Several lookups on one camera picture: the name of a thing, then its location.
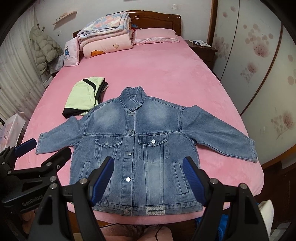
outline pink pants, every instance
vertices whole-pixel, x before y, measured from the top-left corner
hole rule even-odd
[[[145,228],[144,225],[121,225],[102,227],[106,241],[173,241],[172,233],[168,227],[153,225]],[[81,234],[74,234],[75,241],[83,241]]]

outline beige down jacket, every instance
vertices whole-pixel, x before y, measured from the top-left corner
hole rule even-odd
[[[35,26],[30,31],[30,40],[34,42],[36,64],[39,74],[42,75],[47,69],[47,63],[61,55],[63,50],[50,36]]]

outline pink bed sheet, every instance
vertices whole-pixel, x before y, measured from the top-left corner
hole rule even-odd
[[[103,101],[118,97],[126,86],[142,86],[149,96],[182,106],[198,105],[247,134],[240,115],[219,80],[187,43],[178,38],[180,43],[136,45],[129,50],[83,58],[78,66],[63,67],[37,105],[23,141],[38,139],[40,133],[65,122],[62,111],[72,87],[77,81],[92,76],[105,77],[109,83]],[[253,195],[261,192],[264,175],[259,162],[254,164],[222,156],[203,146],[197,146],[197,149],[201,168],[209,177],[215,177],[227,185],[237,186],[244,182]],[[33,150],[18,159],[16,169],[38,167],[51,155],[36,155]],[[68,161],[58,172],[62,185],[69,184],[70,163]],[[68,208],[74,211],[72,204],[68,204]],[[203,211],[137,217],[99,211],[94,213],[98,220],[109,223],[162,224],[197,218],[202,216]]]

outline pillow with cartoon print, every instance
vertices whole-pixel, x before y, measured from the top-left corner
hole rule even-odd
[[[64,49],[64,66],[79,65],[78,37],[66,42]]]

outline sliding wardrobe door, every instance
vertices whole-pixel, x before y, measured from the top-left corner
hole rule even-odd
[[[239,5],[237,29],[221,84],[242,113],[267,75],[281,22],[260,0],[240,0]]]
[[[221,79],[237,28],[239,0],[218,0],[218,12],[213,40],[213,47],[218,50],[215,55],[213,72]]]
[[[272,69],[242,120],[261,164],[296,143],[296,45],[285,28]]]

